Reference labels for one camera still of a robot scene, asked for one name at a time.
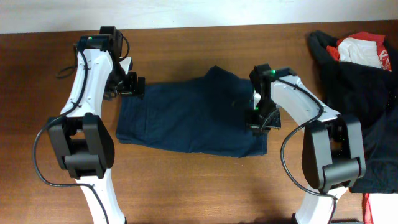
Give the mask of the red and white shirt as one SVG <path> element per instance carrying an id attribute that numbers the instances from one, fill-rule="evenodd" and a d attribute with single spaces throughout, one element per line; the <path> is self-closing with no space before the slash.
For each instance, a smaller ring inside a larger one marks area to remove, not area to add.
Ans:
<path id="1" fill-rule="evenodd" d="M 383 35 L 360 32 L 345 39 L 336 47 L 339 62 L 351 62 L 374 68 L 381 68 L 383 59 L 378 57 L 376 45 L 385 38 Z M 397 222 L 397 192 L 392 194 L 365 194 L 366 223 Z"/>

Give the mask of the navy blue shorts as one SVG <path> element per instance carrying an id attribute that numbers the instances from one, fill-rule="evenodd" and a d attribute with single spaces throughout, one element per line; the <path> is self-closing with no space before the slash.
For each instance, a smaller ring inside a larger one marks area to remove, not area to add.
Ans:
<path id="1" fill-rule="evenodd" d="M 121 102 L 116 137 L 168 151 L 246 157 L 267 153 L 267 135 L 245 125 L 254 88 L 220 67 L 183 82 L 147 85 Z"/>

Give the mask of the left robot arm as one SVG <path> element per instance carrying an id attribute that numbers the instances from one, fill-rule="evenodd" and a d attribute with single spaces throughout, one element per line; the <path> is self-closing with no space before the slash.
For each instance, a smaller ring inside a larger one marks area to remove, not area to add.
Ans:
<path id="1" fill-rule="evenodd" d="M 104 100 L 144 97 L 145 79 L 132 71 L 131 57 L 122 53 L 127 43 L 115 26 L 80 37 L 74 45 L 76 75 L 70 96 L 60 115 L 43 128 L 60 168 L 74 179 L 67 186 L 82 189 L 94 223 L 127 222 L 113 187 L 113 139 L 101 119 Z"/>

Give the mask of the black garment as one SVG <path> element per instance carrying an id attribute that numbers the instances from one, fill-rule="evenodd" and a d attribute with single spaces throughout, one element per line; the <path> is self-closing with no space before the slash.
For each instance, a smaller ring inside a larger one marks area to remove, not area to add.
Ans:
<path id="1" fill-rule="evenodd" d="M 383 65 L 374 68 L 335 60 L 326 48 L 341 43 L 319 30 L 307 36 L 327 105 L 341 114 L 352 114 L 361 122 L 366 172 L 350 191 L 396 193 L 397 49 L 382 38 L 376 48 Z"/>

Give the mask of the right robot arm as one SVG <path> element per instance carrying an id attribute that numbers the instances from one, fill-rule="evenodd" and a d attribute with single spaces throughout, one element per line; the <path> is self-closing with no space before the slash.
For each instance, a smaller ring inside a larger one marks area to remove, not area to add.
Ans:
<path id="1" fill-rule="evenodd" d="M 289 67 L 274 70 L 268 64 L 257 65 L 249 78 L 253 106 L 246 112 L 248 129 L 255 134 L 279 129 L 280 109 L 297 123 L 280 147 L 285 173 L 305 192 L 291 222 L 332 223 L 338 200 L 366 172 L 359 119 L 319 100 Z M 295 180 L 285 162 L 287 143 L 299 131 L 303 131 L 302 172 L 307 186 Z"/>

